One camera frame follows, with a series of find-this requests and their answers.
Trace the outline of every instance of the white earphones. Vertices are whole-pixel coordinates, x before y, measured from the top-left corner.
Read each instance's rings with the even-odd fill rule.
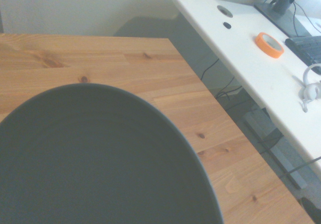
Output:
[[[321,97],[321,82],[309,83],[307,79],[307,73],[314,67],[321,67],[321,63],[313,64],[309,66],[303,73],[303,83],[305,89],[303,91],[303,111],[307,112],[306,105],[312,102],[318,97]]]

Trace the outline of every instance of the dark gray bowl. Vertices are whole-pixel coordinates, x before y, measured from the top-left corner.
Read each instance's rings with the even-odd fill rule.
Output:
[[[223,223],[200,160],[139,97],[72,84],[0,124],[1,223]]]

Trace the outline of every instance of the desk grommet hole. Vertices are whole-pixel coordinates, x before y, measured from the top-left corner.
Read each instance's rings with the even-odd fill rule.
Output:
[[[233,17],[233,14],[228,10],[226,9],[225,7],[223,6],[217,6],[217,9],[224,15],[226,15],[227,17],[229,18],[232,18]]]

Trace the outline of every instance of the wooden desk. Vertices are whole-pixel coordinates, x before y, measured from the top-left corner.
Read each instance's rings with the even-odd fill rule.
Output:
[[[93,82],[162,111],[202,160],[225,223],[313,223],[168,39],[0,35],[0,118],[57,86]]]

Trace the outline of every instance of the white desk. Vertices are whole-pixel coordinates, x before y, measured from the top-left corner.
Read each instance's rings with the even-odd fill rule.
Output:
[[[173,1],[302,157],[308,161],[321,156],[321,99],[309,103],[308,112],[303,112],[299,92],[307,66],[285,46],[287,36],[251,6],[219,0]],[[218,5],[233,17],[222,14]],[[224,22],[232,28],[228,30]],[[280,58],[271,58],[256,46],[254,38],[260,32],[283,46]],[[311,71],[309,80],[317,82],[321,76]],[[321,179],[321,161],[311,167]]]

